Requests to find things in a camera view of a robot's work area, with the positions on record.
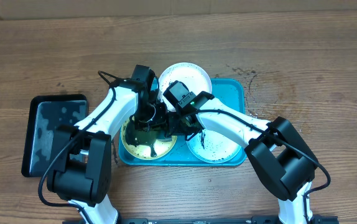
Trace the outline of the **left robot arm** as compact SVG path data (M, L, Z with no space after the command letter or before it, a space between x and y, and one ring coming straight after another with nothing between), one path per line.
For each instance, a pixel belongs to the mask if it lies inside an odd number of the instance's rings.
M149 67L136 65L129 78L108 82L106 98L85 119L55 130L50 165L38 187L57 194L61 207L78 210L85 223L117 223L119 214L107 193L111 183L112 140L131 118L134 127L150 131L164 125L164 110L157 104L158 90L152 89L156 75Z

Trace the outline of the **white plate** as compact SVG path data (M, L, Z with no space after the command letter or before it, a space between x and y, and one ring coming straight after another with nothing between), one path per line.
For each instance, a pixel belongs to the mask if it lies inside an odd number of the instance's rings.
M211 80L204 69L189 62L173 64L166 68L159 77L160 100L166 104L167 110L170 112L175 112L175 108L168 102L163 92L174 81L182 82L189 91L196 95L202 91L212 93Z

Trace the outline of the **yellow-green plate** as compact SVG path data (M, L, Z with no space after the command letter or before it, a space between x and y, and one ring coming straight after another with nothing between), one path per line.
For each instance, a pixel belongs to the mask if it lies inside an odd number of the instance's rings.
M165 138L159 131L139 131L127 119L121 126L121 140L130 155L141 160L156 160L167 155L175 146L177 136Z

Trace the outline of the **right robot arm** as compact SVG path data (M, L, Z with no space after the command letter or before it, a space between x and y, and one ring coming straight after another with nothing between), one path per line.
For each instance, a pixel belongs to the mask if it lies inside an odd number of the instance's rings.
M163 96L180 116L178 124L214 131L244 148L263 186L279 200L281 223L312 221L308 195L318 160L288 120L246 116L211 93L194 94L179 81Z

